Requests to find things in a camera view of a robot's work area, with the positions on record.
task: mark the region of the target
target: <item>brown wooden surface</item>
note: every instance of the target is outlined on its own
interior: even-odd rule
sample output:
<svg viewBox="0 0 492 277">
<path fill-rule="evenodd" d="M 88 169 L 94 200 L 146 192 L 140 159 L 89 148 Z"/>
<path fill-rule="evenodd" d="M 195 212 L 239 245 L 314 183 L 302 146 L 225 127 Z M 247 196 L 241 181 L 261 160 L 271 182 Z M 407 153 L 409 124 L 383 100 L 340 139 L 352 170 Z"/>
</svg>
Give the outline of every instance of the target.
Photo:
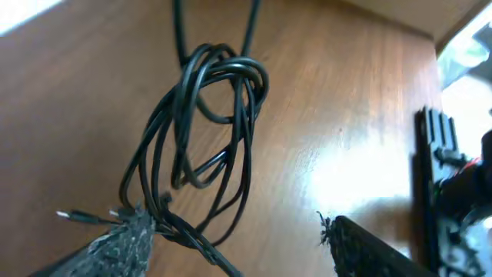
<svg viewBox="0 0 492 277">
<path fill-rule="evenodd" d="M 241 44 L 248 1 L 186 1 L 188 44 Z M 106 215 L 160 97 L 178 80 L 170 3 L 67 1 L 0 38 L 0 275 L 26 275 L 103 228 L 57 209 Z M 254 137 L 244 216 L 220 251 L 246 276 L 333 275 L 315 211 L 345 214 L 409 255 L 413 114 L 439 107 L 432 41 L 329 1 L 265 1 L 252 56 L 271 91 Z M 204 92 L 231 110 L 227 85 Z M 229 130 L 197 112 L 190 156 L 203 162 Z M 168 187 L 173 141 L 162 188 Z M 231 180 L 237 186 L 238 169 Z M 217 184 L 173 192 L 204 218 Z M 132 186 L 133 199 L 140 197 Z M 215 240 L 231 221 L 210 226 Z M 156 237 L 150 276 L 216 276 L 197 252 Z"/>
</svg>

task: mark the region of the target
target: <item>black cable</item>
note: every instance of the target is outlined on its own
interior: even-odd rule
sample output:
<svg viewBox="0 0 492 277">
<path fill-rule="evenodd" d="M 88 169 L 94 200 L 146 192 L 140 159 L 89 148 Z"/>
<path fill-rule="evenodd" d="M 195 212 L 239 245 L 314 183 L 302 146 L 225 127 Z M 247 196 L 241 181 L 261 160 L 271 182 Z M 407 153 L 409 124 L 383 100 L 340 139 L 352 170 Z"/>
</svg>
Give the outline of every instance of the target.
<svg viewBox="0 0 492 277">
<path fill-rule="evenodd" d="M 230 265 L 214 249 L 214 246 L 221 244 L 234 231 L 248 200 L 251 184 L 251 143 L 254 133 L 254 121 L 258 117 L 261 105 L 268 93 L 267 72 L 262 64 L 248 57 L 260 1 L 253 0 L 248 27 L 241 55 L 239 56 L 226 44 L 199 45 L 191 55 L 188 55 L 185 48 L 181 1 L 173 0 L 172 3 L 176 49 L 182 70 L 181 80 L 161 99 L 152 112 L 145 126 L 142 141 L 121 181 L 119 196 L 125 208 L 133 209 L 128 200 L 128 187 L 131 177 L 138 167 L 145 204 L 156 221 L 156 232 L 161 233 L 170 241 L 197 249 L 209 262 L 220 265 L 229 275 L 237 275 L 238 272 L 234 266 Z M 224 80 L 228 80 L 234 89 L 234 112 L 231 116 L 214 114 L 200 96 L 201 88 Z M 247 92 L 247 105 L 243 100 L 243 89 L 246 89 Z M 193 114 L 196 108 L 200 110 L 205 118 L 214 123 L 232 125 L 232 135 L 231 141 L 226 147 L 194 170 L 188 159 L 187 149 Z M 187 183 L 197 189 L 207 188 L 224 171 L 210 211 L 205 220 L 196 228 L 193 228 L 185 220 L 172 213 L 168 209 L 166 197 L 163 198 L 158 190 L 162 149 L 171 122 L 174 122 L 176 141 L 176 153 L 171 172 L 171 186 L 173 189 L 179 189 Z M 146 157 L 148 146 L 156 135 L 149 186 Z M 244 144 L 244 157 L 239 189 L 231 200 L 221 206 L 234 167 L 238 144 L 241 141 Z M 212 167 L 214 169 L 208 176 L 199 178 Z M 207 228 L 213 218 L 233 206 L 238 200 L 240 200 L 238 210 L 231 226 L 219 240 L 214 243 L 208 242 L 201 233 Z"/>
</svg>

